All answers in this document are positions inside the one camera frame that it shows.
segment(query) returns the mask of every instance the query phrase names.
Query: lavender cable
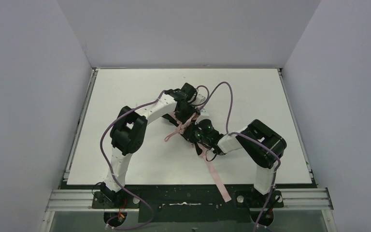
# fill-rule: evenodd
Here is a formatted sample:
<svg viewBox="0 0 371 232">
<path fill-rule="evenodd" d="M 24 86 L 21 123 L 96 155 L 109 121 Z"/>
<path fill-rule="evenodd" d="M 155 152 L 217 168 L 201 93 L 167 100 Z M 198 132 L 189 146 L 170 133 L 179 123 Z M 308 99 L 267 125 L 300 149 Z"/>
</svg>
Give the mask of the lavender cable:
<svg viewBox="0 0 371 232">
<path fill-rule="evenodd" d="M 113 180 L 114 180 L 114 181 L 116 182 L 116 184 L 119 185 L 119 187 L 120 187 L 122 190 L 124 190 L 126 193 L 128 193 L 128 194 L 131 195 L 132 197 L 135 197 L 135 198 L 139 199 L 141 202 L 143 202 L 143 204 L 145 204 L 145 206 L 147 206 L 147 208 L 149 208 L 149 209 L 151 210 L 151 213 L 152 213 L 152 217 L 151 217 L 151 219 L 148 220 L 147 222 L 143 223 L 143 224 L 140 224 L 140 225 L 137 225 L 137 226 L 133 226 L 133 227 L 128 227 L 128 228 L 113 228 L 113 229 L 120 230 L 120 231 L 128 231 L 128 230 L 133 230 L 133 229 L 137 229 L 137 228 L 143 227 L 143 226 L 145 226 L 145 225 L 147 225 L 147 224 L 149 224 L 150 222 L 153 221 L 155 214 L 154 214 L 154 210 L 153 210 L 153 208 L 152 208 L 152 207 L 151 207 L 151 206 L 150 206 L 150 205 L 149 205 L 145 200 L 143 200 L 142 198 L 140 198 L 140 197 L 137 196 L 136 194 L 130 192 L 127 188 L 125 188 L 123 185 L 121 185 L 121 184 L 117 181 L 117 179 L 116 179 L 116 177 L 115 177 L 115 175 L 114 175 L 114 171 L 113 171 L 112 164 L 110 163 L 110 161 L 109 161 L 109 159 L 107 158 L 107 156 L 106 156 L 106 154 L 105 154 L 105 152 L 104 152 L 104 149 L 103 149 L 103 140 L 104 140 L 104 137 L 106 137 L 107 132 L 110 130 L 110 128 L 113 127 L 113 125 L 114 125 L 117 121 L 121 120 L 122 118 L 124 118 L 124 117 L 127 116 L 128 114 L 132 113 L 133 111 L 136 111 L 136 110 L 141 109 L 141 108 L 143 108 L 143 107 L 146 107 L 146 106 L 149 106 L 149 105 L 152 105 L 152 104 L 157 103 L 158 100 L 159 100 L 159 99 L 161 98 L 161 96 L 163 95 L 164 91 L 165 91 L 165 90 L 163 90 L 163 91 L 160 93 L 160 95 L 157 97 L 156 100 L 154 100 L 154 101 L 152 101 L 152 102 L 149 102 L 149 103 L 146 103 L 146 104 L 143 104 L 143 105 L 140 105 L 140 106 L 137 106 L 136 108 L 133 108 L 133 109 L 129 110 L 128 112 L 124 113 L 122 116 L 118 117 L 116 120 L 114 120 L 114 121 L 113 121 L 113 122 L 112 122 L 112 123 L 111 123 L 111 124 L 106 128 L 106 130 L 104 131 L 103 135 L 102 135 L 101 138 L 100 138 L 100 151 L 101 151 L 101 154 L 103 155 L 104 159 L 106 160 L 107 165 L 109 166 L 110 172 L 112 173 Z M 109 224 L 109 222 L 110 222 L 111 220 L 115 219 L 116 217 L 112 217 L 112 218 L 110 218 L 109 220 L 107 220 L 106 224 Z"/>
<path fill-rule="evenodd" d="M 274 169 L 274 175 L 273 175 L 273 178 L 272 178 L 272 184 L 271 184 L 271 189 L 268 193 L 268 197 L 264 203 L 264 205 L 262 206 L 262 209 L 261 211 L 259 212 L 259 215 L 257 217 L 257 220 L 255 221 L 255 225 L 254 225 L 254 232 L 257 230 L 257 226 L 259 225 L 258 222 L 259 222 L 259 219 L 261 218 L 262 214 L 264 213 L 264 210 L 265 210 L 265 207 L 267 207 L 268 205 L 268 202 L 270 201 L 270 198 L 271 198 L 271 195 L 272 195 L 272 187 L 274 186 L 275 184 L 275 179 L 276 179 L 276 170 L 279 168 L 279 166 L 281 166 L 281 160 L 279 159 L 279 157 L 269 148 L 267 148 L 266 146 L 264 146 L 262 143 L 258 142 L 257 140 L 255 139 L 252 139 L 246 135 L 243 135 L 241 133 L 238 133 L 238 132 L 231 132 L 230 135 L 238 135 L 246 140 L 249 140 L 251 142 L 253 142 L 254 144 L 260 146 L 261 148 L 263 148 L 264 150 L 266 150 L 267 152 L 269 152 L 272 156 L 274 156 L 274 158 L 276 158 L 276 160 L 278 161 L 278 164 L 276 165 L 275 169 Z"/>
<path fill-rule="evenodd" d="M 208 101 L 208 97 L 210 96 L 210 91 L 208 90 L 208 88 L 207 88 L 206 86 L 201 85 L 201 86 L 197 86 L 197 87 L 196 87 L 196 89 L 199 89 L 199 88 L 204 88 L 204 89 L 207 91 L 207 99 L 206 99 L 205 101 L 203 101 L 202 103 L 200 103 L 200 104 L 195 104 L 195 105 L 193 105 L 193 106 L 200 106 L 200 105 L 205 104 L 205 103 Z"/>
<path fill-rule="evenodd" d="M 226 125 L 225 125 L 225 131 L 227 132 L 227 134 L 229 133 L 228 131 L 228 123 L 229 123 L 229 117 L 231 116 L 231 109 L 232 109 L 232 103 L 234 101 L 234 96 L 232 94 L 232 88 L 231 88 L 231 85 L 226 82 L 226 81 L 223 81 L 223 82 L 220 82 L 218 83 L 218 85 L 214 88 L 213 92 L 211 93 L 211 95 L 209 95 L 207 97 L 207 100 L 205 100 L 205 102 L 202 104 L 202 106 L 200 107 L 200 109 L 204 108 L 204 106 L 208 103 L 208 101 L 211 99 L 212 95 L 214 94 L 214 92 L 217 90 L 217 88 L 222 85 L 222 84 L 226 84 L 229 88 L 229 93 L 231 95 L 231 102 L 229 103 L 229 110 L 228 110 L 228 116 L 227 116 L 227 122 L 226 122 Z"/>
</svg>

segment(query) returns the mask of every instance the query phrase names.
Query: metal frame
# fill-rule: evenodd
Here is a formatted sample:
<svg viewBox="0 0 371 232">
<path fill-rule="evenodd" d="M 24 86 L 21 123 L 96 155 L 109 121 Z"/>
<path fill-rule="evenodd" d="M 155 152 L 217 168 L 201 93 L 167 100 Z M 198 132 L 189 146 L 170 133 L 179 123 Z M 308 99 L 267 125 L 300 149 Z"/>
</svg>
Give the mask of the metal frame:
<svg viewBox="0 0 371 232">
<path fill-rule="evenodd" d="M 83 126 L 83 123 L 85 121 L 87 107 L 89 106 L 90 97 L 92 95 L 92 91 L 93 91 L 93 87 L 95 85 L 95 81 L 96 81 L 98 71 L 99 71 L 99 69 L 95 69 L 95 70 L 92 71 L 92 75 L 90 77 L 89 85 L 87 87 L 85 102 L 83 103 L 83 108 L 82 108 L 82 111 L 81 111 L 80 116 L 79 116 L 79 122 L 77 124 L 76 134 L 74 136 L 73 144 L 71 146 L 71 151 L 70 151 L 70 154 L 69 154 L 68 163 L 66 165 L 66 172 L 65 172 L 65 175 L 64 175 L 64 177 L 66 177 L 66 179 L 69 177 L 69 172 L 70 172 L 71 164 L 73 162 L 74 153 L 76 151 L 77 143 L 79 142 L 80 133 L 82 132 L 82 126 Z"/>
<path fill-rule="evenodd" d="M 283 208 L 274 210 L 332 210 L 332 202 L 326 188 L 281 188 L 284 201 Z M 119 209 L 93 209 L 93 195 L 90 189 L 58 189 L 53 190 L 47 212 L 115 212 Z M 137 212 L 139 209 L 121 209 L 123 212 Z"/>
<path fill-rule="evenodd" d="M 197 68 L 224 68 L 224 67 L 209 67 L 209 65 L 204 65 Z M 92 72 L 92 75 L 90 77 L 90 82 L 87 88 L 87 93 L 85 97 L 85 102 L 82 108 L 82 112 L 80 114 L 79 123 L 76 128 L 76 135 L 73 140 L 73 144 L 71 147 L 71 152 L 69 155 L 68 163 L 66 166 L 66 171 L 63 176 L 63 181 L 67 181 L 70 173 L 70 168 L 73 162 L 75 149 L 77 146 L 77 143 L 79 141 L 80 133 L 82 130 L 82 125 L 85 120 L 87 107 L 90 102 L 90 97 L 93 91 L 93 86 L 96 81 L 96 77 L 98 74 L 98 71 L 100 68 L 95 68 Z M 292 110 L 289 98 L 286 94 L 286 88 L 283 82 L 283 77 L 281 73 L 281 69 L 277 69 L 278 74 L 280 76 L 281 84 L 285 93 L 285 98 L 288 103 L 289 110 L 291 112 L 295 129 L 298 134 L 298 138 L 300 140 L 300 145 L 302 148 L 302 151 L 304 153 L 305 160 L 307 162 L 308 171 L 310 173 L 311 179 L 314 180 L 314 176 L 312 173 L 312 169 L 309 165 L 309 159 L 305 151 L 305 147 L 302 141 L 302 137 L 296 122 L 296 118 L 294 115 L 294 112 Z M 332 215 L 332 202 L 330 200 L 330 196 L 328 193 L 328 190 L 325 188 L 282 188 L 278 189 L 282 192 L 283 200 L 284 200 L 284 207 L 278 208 L 275 210 L 321 210 L 325 224 L 327 227 L 328 232 L 336 232 L 336 225 L 333 219 Z M 95 211 L 101 211 L 101 212 L 113 212 L 118 211 L 118 209 L 92 209 L 92 200 L 93 195 L 91 194 L 91 190 L 86 189 L 67 189 L 67 190 L 53 190 L 52 194 L 50 196 L 46 212 L 44 214 L 44 218 L 41 225 L 41 232 L 48 232 L 50 231 L 52 221 L 54 218 L 54 214 L 56 211 L 70 211 L 70 212 L 82 212 L 82 211 L 88 211 L 88 212 L 95 212 Z M 124 212 L 136 212 L 138 209 L 122 209 Z"/>
</svg>

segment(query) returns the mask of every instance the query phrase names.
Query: glass panel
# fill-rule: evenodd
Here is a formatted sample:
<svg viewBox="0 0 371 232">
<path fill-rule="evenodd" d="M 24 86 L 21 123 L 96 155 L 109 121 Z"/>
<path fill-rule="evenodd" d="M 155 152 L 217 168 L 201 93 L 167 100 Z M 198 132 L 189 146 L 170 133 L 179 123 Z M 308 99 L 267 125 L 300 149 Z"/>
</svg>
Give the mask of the glass panel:
<svg viewBox="0 0 371 232">
<path fill-rule="evenodd" d="M 326 226 L 319 210 L 309 211 L 274 211 L 274 222 L 270 226 L 273 232 L 326 232 Z M 138 212 L 130 212 L 121 226 L 137 225 Z M 251 232 L 253 223 L 236 223 L 234 221 L 219 222 L 187 222 L 187 223 L 151 223 L 134 230 L 140 232 Z M 103 232 L 105 223 L 103 212 L 56 212 L 51 232 Z"/>
</svg>

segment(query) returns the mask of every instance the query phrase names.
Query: pink ribbon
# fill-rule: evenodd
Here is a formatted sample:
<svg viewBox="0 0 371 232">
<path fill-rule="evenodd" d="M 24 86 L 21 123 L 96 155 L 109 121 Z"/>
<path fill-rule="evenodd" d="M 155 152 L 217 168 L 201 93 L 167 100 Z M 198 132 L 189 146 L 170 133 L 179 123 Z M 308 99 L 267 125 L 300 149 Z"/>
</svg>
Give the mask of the pink ribbon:
<svg viewBox="0 0 371 232">
<path fill-rule="evenodd" d="M 218 190 L 221 193 L 221 196 L 223 197 L 225 202 L 231 201 L 231 197 L 225 188 L 225 185 L 223 181 L 221 180 L 220 175 L 218 174 L 217 170 L 215 169 L 214 165 L 212 162 L 208 162 L 207 159 L 205 158 L 207 156 L 207 151 L 208 149 L 204 147 L 201 144 L 198 144 L 198 146 L 202 149 L 201 155 L 199 155 L 200 158 L 202 158 L 207 165 L 208 171 L 210 172 L 211 177 L 214 180 L 215 185 L 217 186 Z"/>
<path fill-rule="evenodd" d="M 179 121 L 175 115 L 174 115 L 174 112 L 171 112 L 169 113 L 169 115 L 174 118 L 176 121 L 177 121 L 177 128 L 174 130 L 173 133 L 169 134 L 166 136 L 166 138 L 164 138 L 164 141 L 167 142 L 173 135 L 175 134 L 183 134 L 184 131 L 186 130 L 186 128 L 191 124 L 191 121 L 193 119 L 197 119 L 198 118 L 198 115 L 196 113 L 194 113 L 184 124 Z M 201 144 L 198 144 L 198 146 L 202 149 L 202 153 L 199 155 L 200 158 L 202 158 L 205 162 L 205 164 L 207 165 L 207 168 L 208 168 L 208 171 L 210 172 L 210 175 L 211 177 L 213 178 L 214 180 L 214 183 L 215 185 L 217 186 L 218 190 L 220 191 L 221 193 L 221 196 L 223 197 L 224 201 L 225 202 L 229 202 L 231 201 L 231 197 L 227 191 L 227 189 L 225 188 L 225 185 L 224 183 L 222 182 L 221 178 L 220 178 L 220 175 L 218 174 L 217 170 L 214 168 L 214 165 L 212 162 L 208 162 L 207 159 L 205 158 L 207 156 L 207 151 L 209 151 L 206 147 L 204 147 L 203 145 Z"/>
</svg>

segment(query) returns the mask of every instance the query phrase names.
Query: black bracket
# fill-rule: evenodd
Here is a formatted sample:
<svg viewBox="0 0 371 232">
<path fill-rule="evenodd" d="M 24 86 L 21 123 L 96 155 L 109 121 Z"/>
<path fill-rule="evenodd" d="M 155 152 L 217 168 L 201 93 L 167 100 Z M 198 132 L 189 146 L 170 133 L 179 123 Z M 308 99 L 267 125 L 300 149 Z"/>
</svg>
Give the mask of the black bracket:
<svg viewBox="0 0 371 232">
<path fill-rule="evenodd" d="M 119 116 L 131 110 L 125 106 L 120 110 Z M 117 121 L 110 130 L 112 138 L 112 146 L 117 147 L 122 151 L 123 156 L 127 153 L 134 153 L 142 146 L 146 133 L 147 119 L 140 116 L 135 111 Z"/>
<path fill-rule="evenodd" d="M 258 191 L 237 191 L 235 192 L 235 203 L 238 208 L 258 208 L 261 209 L 264 206 L 264 203 L 267 199 L 268 194 L 262 195 Z M 238 202 L 238 197 L 243 197 L 243 202 Z M 270 201 L 268 202 L 267 207 L 271 206 L 272 208 L 283 208 L 284 202 L 282 200 L 281 191 L 273 191 Z"/>
<path fill-rule="evenodd" d="M 202 150 L 197 143 L 203 145 L 207 149 L 212 149 L 212 152 L 216 155 L 223 155 L 218 146 L 218 141 L 220 141 L 223 136 L 223 134 L 214 129 L 209 119 L 203 119 L 199 123 L 192 122 L 182 134 L 185 140 L 194 144 L 198 155 L 202 153 Z"/>
<path fill-rule="evenodd" d="M 100 186 L 100 191 L 94 193 L 92 201 L 93 209 L 116 209 L 124 205 L 126 205 L 125 208 L 130 209 L 139 208 L 140 202 L 137 201 L 137 203 L 134 203 L 133 197 L 125 191 L 111 191 L 104 183 L 102 183 L 102 185 Z"/>
<path fill-rule="evenodd" d="M 182 123 L 185 123 L 193 115 L 193 113 L 200 113 L 198 108 L 191 105 L 190 103 L 190 101 L 197 94 L 197 91 L 189 83 L 185 83 L 183 87 L 181 87 L 181 89 L 169 89 L 166 90 L 164 93 L 172 96 L 177 102 L 174 114 L 175 117 Z M 170 119 L 170 115 L 164 115 L 163 118 L 168 119 L 174 125 L 177 124 L 175 120 Z"/>
<path fill-rule="evenodd" d="M 284 149 L 286 148 L 285 140 L 258 119 L 252 121 L 245 130 L 241 131 L 241 134 L 258 140 L 264 146 L 273 151 L 279 158 L 284 154 Z M 268 151 L 249 140 L 240 136 L 237 136 L 236 138 L 255 163 L 263 168 L 272 168 L 276 161 L 276 158 L 273 155 L 269 154 Z"/>
</svg>

